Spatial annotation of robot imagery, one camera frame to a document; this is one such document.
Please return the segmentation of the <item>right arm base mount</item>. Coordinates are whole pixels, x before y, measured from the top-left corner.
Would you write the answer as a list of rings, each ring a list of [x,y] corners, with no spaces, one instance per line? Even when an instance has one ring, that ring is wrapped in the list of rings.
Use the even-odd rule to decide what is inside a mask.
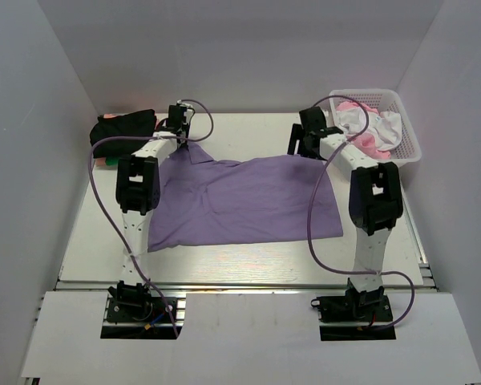
[[[342,296],[321,296],[310,305],[318,312],[322,342],[390,341],[396,339],[390,300],[383,287]]]

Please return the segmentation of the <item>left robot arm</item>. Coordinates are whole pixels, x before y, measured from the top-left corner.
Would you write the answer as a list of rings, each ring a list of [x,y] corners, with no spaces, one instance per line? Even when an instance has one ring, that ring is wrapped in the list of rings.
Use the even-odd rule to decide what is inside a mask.
[[[129,247],[124,250],[120,279],[128,285],[143,283],[137,267],[145,264],[149,227],[154,209],[160,201],[159,166],[188,137],[195,113],[191,104],[182,101],[168,109],[166,125],[154,133],[140,150],[119,160],[115,198],[123,219],[123,237]]]

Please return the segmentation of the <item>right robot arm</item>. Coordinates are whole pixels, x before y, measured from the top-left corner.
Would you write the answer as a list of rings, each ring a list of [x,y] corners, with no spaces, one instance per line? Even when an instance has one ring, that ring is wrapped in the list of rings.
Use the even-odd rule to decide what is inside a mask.
[[[350,183],[348,210],[357,236],[354,267],[347,276],[357,293],[346,299],[346,309],[352,318],[363,320],[374,312],[369,293],[383,287],[386,244],[403,214],[398,166],[366,155],[340,128],[327,125],[320,107],[299,111],[299,118],[292,127],[288,154],[333,164]]]

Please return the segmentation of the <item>purple t-shirt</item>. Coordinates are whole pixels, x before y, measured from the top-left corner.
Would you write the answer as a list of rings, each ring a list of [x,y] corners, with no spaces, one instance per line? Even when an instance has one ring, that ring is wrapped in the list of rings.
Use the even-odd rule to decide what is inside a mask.
[[[342,222],[323,164],[299,156],[214,160],[189,144],[160,166],[161,198],[148,249],[340,237]]]

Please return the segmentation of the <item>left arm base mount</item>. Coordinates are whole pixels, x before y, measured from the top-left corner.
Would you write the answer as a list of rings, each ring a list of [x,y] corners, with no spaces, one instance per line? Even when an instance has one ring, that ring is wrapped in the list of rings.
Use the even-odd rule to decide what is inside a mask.
[[[162,299],[147,285],[123,281],[107,290],[100,338],[175,340],[184,324],[184,300]]]

